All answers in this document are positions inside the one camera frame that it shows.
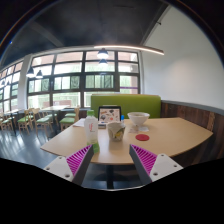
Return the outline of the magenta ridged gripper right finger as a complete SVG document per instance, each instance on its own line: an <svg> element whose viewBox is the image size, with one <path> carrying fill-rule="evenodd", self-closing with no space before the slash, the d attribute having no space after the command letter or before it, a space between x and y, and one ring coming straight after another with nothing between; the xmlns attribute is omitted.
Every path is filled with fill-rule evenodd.
<svg viewBox="0 0 224 224"><path fill-rule="evenodd" d="M149 184L182 169L166 154L154 154L139 146L130 145L129 154L143 184Z"/></svg>

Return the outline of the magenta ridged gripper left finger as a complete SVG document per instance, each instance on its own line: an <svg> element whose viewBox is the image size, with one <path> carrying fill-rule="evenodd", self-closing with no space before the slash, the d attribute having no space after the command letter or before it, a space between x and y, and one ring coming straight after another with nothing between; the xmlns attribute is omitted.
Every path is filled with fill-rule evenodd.
<svg viewBox="0 0 224 224"><path fill-rule="evenodd" d="M70 156L58 156L44 170L81 185L93 155L93 146L88 145Z"/></svg>

